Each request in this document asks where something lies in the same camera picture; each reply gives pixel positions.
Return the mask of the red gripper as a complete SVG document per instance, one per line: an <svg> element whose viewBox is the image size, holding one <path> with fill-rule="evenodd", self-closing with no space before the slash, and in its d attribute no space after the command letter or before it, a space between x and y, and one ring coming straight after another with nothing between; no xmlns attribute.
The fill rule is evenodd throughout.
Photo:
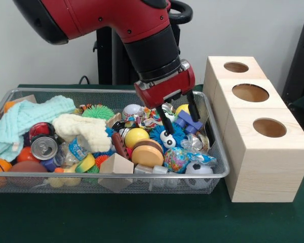
<svg viewBox="0 0 304 243"><path fill-rule="evenodd" d="M176 72L164 80L150 83L137 81L134 84L136 94L144 105L150 109L156 108L168 134L173 134L174 129L171 120L166 117L161 106L169 99L175 100L180 95L186 95L192 120L193 122L199 121L200 115L192 91L194 86L195 74L192 67L182 70L181 72Z"/></svg>

